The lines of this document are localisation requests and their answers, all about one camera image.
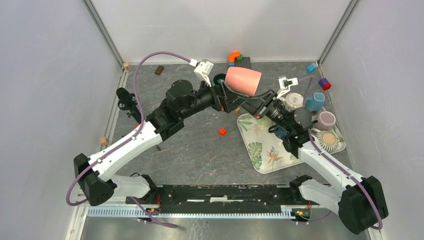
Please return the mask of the pink mug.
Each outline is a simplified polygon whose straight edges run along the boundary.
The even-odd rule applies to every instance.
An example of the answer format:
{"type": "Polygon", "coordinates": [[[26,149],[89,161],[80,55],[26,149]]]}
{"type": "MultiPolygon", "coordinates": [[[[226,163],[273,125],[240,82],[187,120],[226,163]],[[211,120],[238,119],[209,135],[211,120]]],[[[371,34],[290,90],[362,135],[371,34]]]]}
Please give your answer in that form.
{"type": "Polygon", "coordinates": [[[257,91],[262,73],[244,67],[229,67],[225,84],[234,92],[253,97],[257,91]]]}

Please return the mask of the dark green mug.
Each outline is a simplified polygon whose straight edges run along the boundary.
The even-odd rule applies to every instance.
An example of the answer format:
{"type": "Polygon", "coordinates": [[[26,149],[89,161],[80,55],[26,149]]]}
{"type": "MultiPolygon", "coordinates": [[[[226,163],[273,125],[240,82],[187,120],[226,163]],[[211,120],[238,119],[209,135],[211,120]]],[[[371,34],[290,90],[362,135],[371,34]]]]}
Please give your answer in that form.
{"type": "Polygon", "coordinates": [[[213,77],[213,83],[215,86],[223,86],[225,85],[225,73],[219,73],[213,77]]]}

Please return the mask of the dark blue mug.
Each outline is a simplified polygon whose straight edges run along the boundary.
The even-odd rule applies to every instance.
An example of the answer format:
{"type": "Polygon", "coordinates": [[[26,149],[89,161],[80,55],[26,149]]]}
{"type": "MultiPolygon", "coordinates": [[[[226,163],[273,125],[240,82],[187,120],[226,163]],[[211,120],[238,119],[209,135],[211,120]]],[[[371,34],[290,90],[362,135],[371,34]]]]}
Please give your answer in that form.
{"type": "Polygon", "coordinates": [[[270,126],[268,128],[268,132],[270,134],[274,134],[279,139],[282,139],[283,137],[285,137],[288,134],[288,132],[284,128],[282,128],[278,125],[270,126]]]}

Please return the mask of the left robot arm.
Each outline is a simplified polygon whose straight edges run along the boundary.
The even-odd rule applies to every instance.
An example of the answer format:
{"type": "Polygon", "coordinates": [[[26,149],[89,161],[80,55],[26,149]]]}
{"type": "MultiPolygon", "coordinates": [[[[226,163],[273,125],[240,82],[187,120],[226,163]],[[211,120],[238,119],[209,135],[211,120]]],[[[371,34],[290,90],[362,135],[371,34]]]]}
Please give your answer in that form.
{"type": "Polygon", "coordinates": [[[254,96],[256,89],[243,80],[229,78],[213,86],[203,82],[198,90],[187,80],[175,81],[160,106],[143,117],[134,131],[101,152],[89,157],[81,153],[74,158],[73,185],[80,186],[91,206],[99,206],[113,197],[134,197],[145,204],[153,203],[157,190],[146,177],[120,176],[117,171],[176,134],[184,127],[184,119],[209,107],[230,113],[254,96]]]}

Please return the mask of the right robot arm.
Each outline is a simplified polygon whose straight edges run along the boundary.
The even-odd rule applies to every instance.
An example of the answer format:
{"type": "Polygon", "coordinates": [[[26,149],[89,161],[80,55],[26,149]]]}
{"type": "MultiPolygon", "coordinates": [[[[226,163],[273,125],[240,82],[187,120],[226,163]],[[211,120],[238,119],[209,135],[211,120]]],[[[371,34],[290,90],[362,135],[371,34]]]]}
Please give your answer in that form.
{"type": "Polygon", "coordinates": [[[349,169],[324,150],[312,138],[312,113],[307,108],[288,111],[273,91],[242,99],[241,106],[253,117],[268,117],[277,128],[285,130],[284,148],[330,184],[325,186],[309,178],[298,183],[288,191],[293,203],[302,204],[306,200],[318,203],[337,214],[354,234],[383,228],[383,219],[389,211],[382,183],[375,176],[364,177],[349,169]]]}

